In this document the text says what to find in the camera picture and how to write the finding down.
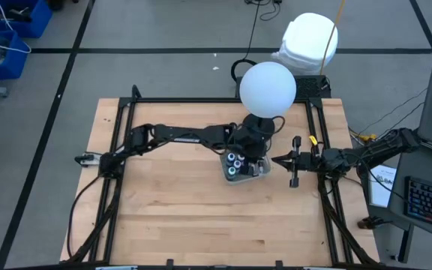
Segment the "blue bin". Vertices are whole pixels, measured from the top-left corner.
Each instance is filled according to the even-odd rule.
[[[10,41],[10,48],[27,51],[28,47],[15,31],[0,31],[0,37]],[[7,50],[4,61],[0,64],[0,80],[16,79],[21,76],[27,53]]]
[[[31,22],[9,22],[14,31],[22,38],[39,38],[53,15],[45,0],[0,0],[3,8],[7,4],[32,8]],[[0,21],[0,31],[9,30],[5,21]]]

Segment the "wooden tabletop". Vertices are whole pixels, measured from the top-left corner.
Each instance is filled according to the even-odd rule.
[[[118,99],[99,100],[88,151],[109,150],[117,104]],[[326,99],[323,104],[331,147],[351,147],[341,100]],[[204,128],[241,122],[247,114],[240,103],[138,103],[133,126]],[[319,127],[316,111],[313,114]],[[269,157],[287,154],[295,135],[302,138],[302,151],[310,149],[305,105],[293,104],[285,118],[285,127],[273,136]],[[78,192],[97,172],[95,167],[82,169]],[[354,172],[348,176],[358,179]],[[197,144],[170,143],[131,157],[124,173],[111,264],[164,265],[174,259],[176,265],[185,266],[273,266],[275,260],[283,260],[285,266],[330,266],[317,176],[300,172],[299,177],[299,187],[289,188],[290,173],[273,163],[265,178],[228,185],[219,157]],[[102,183],[89,188],[76,206],[73,252],[94,226]],[[344,179],[339,185],[349,230],[379,261],[373,232],[356,226],[368,216],[362,188]],[[334,232],[343,261],[341,236],[336,227]],[[100,241],[98,258],[104,242]],[[63,248],[61,259],[67,258]]]

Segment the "gray floor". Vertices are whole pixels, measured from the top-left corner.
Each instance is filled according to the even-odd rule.
[[[34,48],[71,48],[88,0],[67,2],[55,13]],[[301,13],[334,19],[338,1],[283,3],[280,15],[258,21],[254,47],[279,47],[287,23]],[[432,31],[432,1],[418,2]],[[82,48],[246,47],[256,6],[242,0],[97,0]],[[269,6],[262,11],[271,10]],[[348,0],[338,27],[339,48],[430,49],[407,0]],[[0,247],[29,171],[59,85],[68,54],[28,57],[20,79],[0,82],[10,96],[0,98]],[[28,205],[6,267],[57,263],[80,168],[73,157],[85,148],[99,98],[127,96],[137,84],[145,97],[231,97],[231,64],[241,53],[78,54],[41,161]],[[269,54],[251,54],[257,62]],[[424,89],[432,54],[337,54],[325,69],[332,94],[342,98],[349,126],[369,123]],[[245,67],[238,69],[243,74]],[[367,130],[382,133],[405,116],[421,96]],[[417,127],[421,110],[400,126]],[[395,166],[397,160],[391,160]],[[393,226],[375,230],[381,260],[390,265],[402,232]],[[432,235],[415,232],[407,267],[432,269]]]

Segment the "white plastic object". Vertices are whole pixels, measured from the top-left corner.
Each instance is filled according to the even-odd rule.
[[[244,74],[239,95],[246,109],[255,116],[282,116],[296,97],[296,80],[282,64],[259,63]]]
[[[294,74],[318,74],[333,26],[334,23],[325,16],[315,13],[301,14],[289,23],[279,52],[271,56]],[[325,66],[335,55],[337,46],[338,28],[334,30],[329,43]]]

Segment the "black metal frame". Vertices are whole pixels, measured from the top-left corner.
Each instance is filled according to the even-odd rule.
[[[134,113],[136,111],[136,105],[137,104],[144,104],[144,103],[228,103],[228,104],[239,104],[241,103],[241,99],[238,97],[220,97],[220,98],[204,98],[204,97],[195,97],[195,98],[180,98],[180,97],[174,97],[174,98],[167,98],[167,97],[141,97],[141,94],[137,90],[137,88],[133,87],[133,96],[132,97],[120,97],[118,102],[118,111],[116,113],[116,120],[115,120],[115,126],[112,132],[112,139],[110,144],[110,151],[116,150],[117,144],[118,144],[118,137],[121,133],[121,127],[122,127],[122,117],[125,111],[125,108],[128,107],[128,115],[127,120],[125,123],[125,129],[124,134],[128,135],[131,130],[131,125],[134,119]],[[309,98],[309,99],[296,99],[294,101],[295,104],[304,104],[307,114],[307,123],[310,131],[310,135],[315,136],[317,139],[317,132],[316,132],[316,126],[314,124],[314,117],[313,117],[313,111],[312,107],[316,108],[318,119],[319,119],[319,127],[321,129],[321,135],[322,135],[322,143],[324,144],[324,148],[328,149],[330,148],[330,142],[329,142],[329,134],[326,127],[326,119],[324,116],[323,111],[323,103],[320,98]],[[88,256],[88,262],[64,262],[58,265],[41,265],[41,266],[32,266],[32,267],[26,267],[26,268],[18,268],[18,269],[28,269],[28,270],[39,270],[39,269],[96,269],[97,267],[104,267],[104,266],[110,266],[110,258],[111,258],[111,251],[113,247],[113,239],[116,229],[116,218],[118,216],[118,205],[119,205],[119,197],[121,195],[121,189],[122,189],[122,181],[123,181],[124,175],[121,174],[120,177],[116,179],[111,178],[105,178],[103,182],[103,188],[101,190],[101,196],[100,196],[100,202],[99,206],[97,208],[97,217],[96,222],[98,223],[103,219],[103,215],[105,212],[107,199],[109,196],[110,191],[110,182],[112,180],[115,180],[115,189],[114,189],[114,195],[116,196],[116,204],[115,204],[115,211],[112,213],[111,218],[109,219],[109,226],[108,226],[108,233],[106,238],[106,244],[104,247],[103,252],[103,260],[96,260],[97,253],[98,253],[98,245],[99,245],[99,236],[94,242],[94,244],[91,246],[91,249],[89,251]],[[318,175],[318,182],[319,185],[322,184],[323,190],[326,191],[326,183],[324,179],[324,175]],[[343,206],[341,203],[341,193],[339,191],[338,183],[332,182],[331,188],[333,189],[333,200],[334,200],[334,208],[337,212],[338,217],[341,219],[341,221],[345,224],[344,220],[344,211]],[[345,269],[402,269],[398,267],[388,267],[384,265],[364,265],[364,264],[355,264],[353,262],[353,256],[351,253],[350,246],[348,245],[346,239],[344,237],[341,237],[343,242],[343,252],[345,256],[346,262],[341,262],[338,257],[338,249],[336,248],[336,240],[335,240],[335,232],[333,229],[333,222],[331,218],[323,212],[324,214],[324,221],[325,221],[325,228],[326,228],[326,234],[328,238],[328,249],[331,257],[331,263],[333,266],[343,267]],[[166,265],[138,265],[137,269],[165,269],[165,270],[172,270],[172,269],[193,269],[193,270],[218,270],[218,269],[271,269],[271,270],[282,270],[282,269],[303,269],[302,267],[298,266],[283,266],[282,261],[275,261],[274,266],[174,266],[174,261],[172,259],[168,259],[166,262]]]
[[[118,137],[121,132],[121,126],[122,126],[122,116],[125,110],[125,107],[129,105],[129,113],[126,121],[126,128],[124,131],[125,135],[128,135],[131,129],[131,124],[133,122],[134,113],[136,104],[141,103],[241,103],[241,99],[237,97],[221,97],[221,98],[167,98],[167,97],[141,97],[141,94],[137,91],[136,88],[133,87],[133,97],[120,97],[118,102],[118,111],[116,113],[116,120],[115,120],[115,127],[112,132],[112,139],[111,139],[111,145],[110,145],[110,151],[116,150],[116,145],[118,142]],[[314,124],[314,118],[313,113],[311,110],[312,105],[316,107],[318,117],[319,117],[319,125],[321,128],[321,134],[322,134],[322,141],[324,143],[325,148],[329,147],[329,135],[326,128],[326,120],[324,117],[323,112],[323,104],[321,102],[321,99],[314,99],[314,100],[295,100],[295,103],[297,104],[304,104],[306,107],[306,113],[307,113],[307,123],[310,129],[310,134],[315,136],[317,139],[317,132],[316,127]],[[120,190],[122,186],[122,180],[124,176],[116,179],[116,186],[115,190]],[[318,175],[319,181],[324,181],[322,175]],[[105,178],[103,183],[103,188],[101,191],[101,197],[100,197],[100,203],[97,208],[97,217],[96,222],[99,222],[103,216],[104,209],[107,204],[107,197],[109,196],[109,189],[110,189],[110,178]],[[334,187],[334,198],[335,198],[335,205],[336,205],[336,211],[338,215],[343,215],[343,207],[341,204],[341,195],[339,193],[338,184],[333,184]],[[113,246],[113,237],[115,233],[116,228],[116,217],[118,215],[117,206],[114,214],[112,215],[110,221],[109,221],[109,229],[108,229],[108,235],[106,238],[106,244],[103,252],[103,261],[109,262],[111,258],[111,250]],[[329,216],[324,213],[325,218],[325,224],[326,224],[326,233],[328,236],[328,246],[329,246],[329,252],[331,254],[331,262],[333,264],[339,263],[338,259],[338,250],[336,248],[336,241],[335,241],[335,233],[333,230],[332,222]],[[96,255],[98,252],[98,244],[99,239],[95,241],[93,246],[91,247],[90,253],[89,253],[89,262],[94,262],[96,260]],[[351,255],[351,250],[349,245],[346,243],[346,241],[343,242],[343,249],[346,257],[347,263],[352,263],[353,258]]]

